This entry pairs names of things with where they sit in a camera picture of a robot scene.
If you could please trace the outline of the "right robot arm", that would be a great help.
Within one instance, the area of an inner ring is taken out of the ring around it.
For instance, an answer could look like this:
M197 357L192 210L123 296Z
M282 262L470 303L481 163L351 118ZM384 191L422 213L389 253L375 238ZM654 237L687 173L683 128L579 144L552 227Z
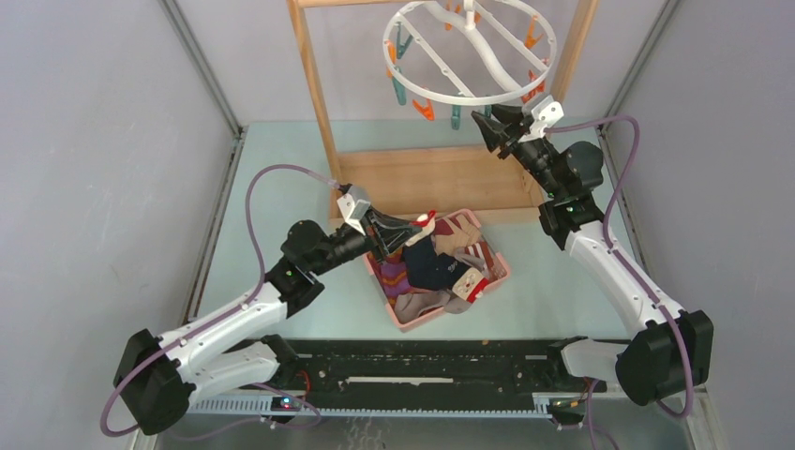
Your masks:
M615 186L606 209L597 205L593 191L604 182L604 153L587 141L557 149L548 137L561 132L562 116L554 100L532 112L495 105L471 114L487 150L515 159L546 193L538 208L545 234L590 274L630 337L625 345L586 337L558 342L545 367L547 383L559 392L582 378L617 383L637 405L654 402L684 418L696 386L709 378L713 322L667 295L615 237L609 219L622 187Z

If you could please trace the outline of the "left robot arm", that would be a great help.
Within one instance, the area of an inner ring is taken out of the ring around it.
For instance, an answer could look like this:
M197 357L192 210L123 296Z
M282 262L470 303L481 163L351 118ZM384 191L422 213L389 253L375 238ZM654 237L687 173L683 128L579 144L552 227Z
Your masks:
M102 432L119 434L108 424L118 398L136 421L131 430L151 436L217 394L262 383L278 391L289 388L296 365L282 338L266 336L243 349L237 344L307 308L323 292L319 275L368 253L395 253L435 215L429 211L406 220L369 207L331 233L313 220L295 222L280 247L281 257L262 269L253 288L195 322L158 336L143 329L128 339L100 416Z

